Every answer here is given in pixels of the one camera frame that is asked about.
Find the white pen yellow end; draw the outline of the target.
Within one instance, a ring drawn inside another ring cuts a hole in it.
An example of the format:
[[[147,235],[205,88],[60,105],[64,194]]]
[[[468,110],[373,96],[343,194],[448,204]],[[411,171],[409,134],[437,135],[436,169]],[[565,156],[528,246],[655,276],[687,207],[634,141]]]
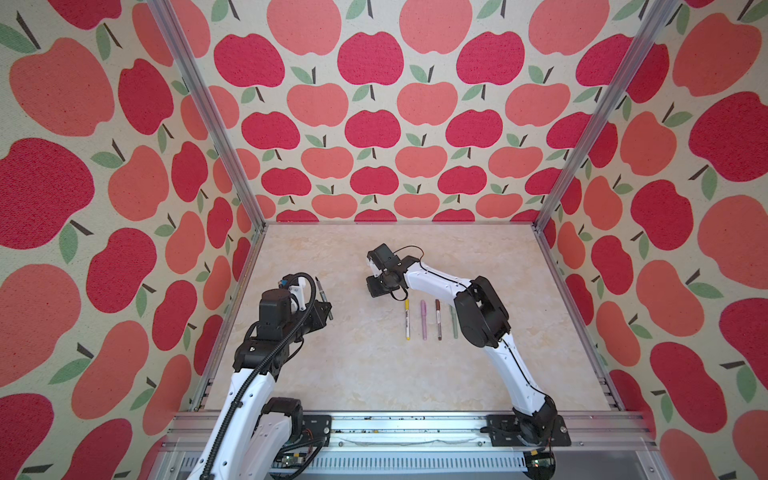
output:
[[[411,310],[410,310],[410,300],[405,299],[404,300],[404,319],[405,319],[405,338],[407,341],[410,341],[411,339]]]

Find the pink pen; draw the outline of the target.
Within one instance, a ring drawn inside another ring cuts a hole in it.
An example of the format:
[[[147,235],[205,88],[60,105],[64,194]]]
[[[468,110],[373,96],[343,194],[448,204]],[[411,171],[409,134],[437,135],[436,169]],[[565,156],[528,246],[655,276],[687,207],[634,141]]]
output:
[[[420,300],[420,322],[421,322],[421,336],[423,341],[428,340],[429,327],[428,327],[428,306],[427,301]]]

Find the white pen brown end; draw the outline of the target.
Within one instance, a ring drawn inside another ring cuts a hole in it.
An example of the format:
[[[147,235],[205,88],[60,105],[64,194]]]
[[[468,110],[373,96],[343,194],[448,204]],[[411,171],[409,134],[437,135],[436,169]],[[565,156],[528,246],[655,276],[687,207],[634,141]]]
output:
[[[436,322],[436,328],[437,328],[437,339],[438,341],[442,341],[443,339],[442,316],[441,316],[441,302],[439,299],[435,300],[435,322]]]

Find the light green pen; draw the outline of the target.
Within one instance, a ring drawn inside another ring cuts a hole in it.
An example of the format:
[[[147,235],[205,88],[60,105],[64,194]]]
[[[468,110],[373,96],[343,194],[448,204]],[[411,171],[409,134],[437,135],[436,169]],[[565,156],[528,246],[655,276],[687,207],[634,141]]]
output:
[[[452,335],[454,339],[458,339],[459,337],[459,322],[458,322],[458,315],[453,306],[449,306],[449,312],[451,316],[451,324],[452,324]]]

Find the dark green pen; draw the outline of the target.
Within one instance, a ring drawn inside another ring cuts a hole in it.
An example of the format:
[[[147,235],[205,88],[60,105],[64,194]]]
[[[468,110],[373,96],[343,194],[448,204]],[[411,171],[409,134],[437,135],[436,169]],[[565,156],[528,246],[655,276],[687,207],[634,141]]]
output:
[[[322,286],[322,283],[321,283],[320,279],[317,276],[315,276],[314,279],[315,279],[315,283],[316,283],[318,292],[319,292],[320,297],[322,299],[322,302],[324,302],[326,304],[326,306],[327,306],[327,319],[329,321],[332,321],[333,318],[334,318],[333,317],[333,313],[332,313],[332,304],[330,303],[330,301],[328,299],[328,296],[327,296],[327,294],[326,294],[326,292],[325,292],[325,290],[324,290],[324,288]]]

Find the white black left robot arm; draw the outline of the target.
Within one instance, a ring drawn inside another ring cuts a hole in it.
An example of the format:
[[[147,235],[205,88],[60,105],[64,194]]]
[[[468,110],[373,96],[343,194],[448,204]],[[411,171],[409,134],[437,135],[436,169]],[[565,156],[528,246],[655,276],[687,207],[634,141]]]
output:
[[[294,343],[324,328],[332,304],[315,281],[305,299],[286,280],[262,294],[258,321],[238,346],[234,373],[210,438],[191,479],[295,479],[329,443],[331,417],[308,416],[299,399],[275,397]]]

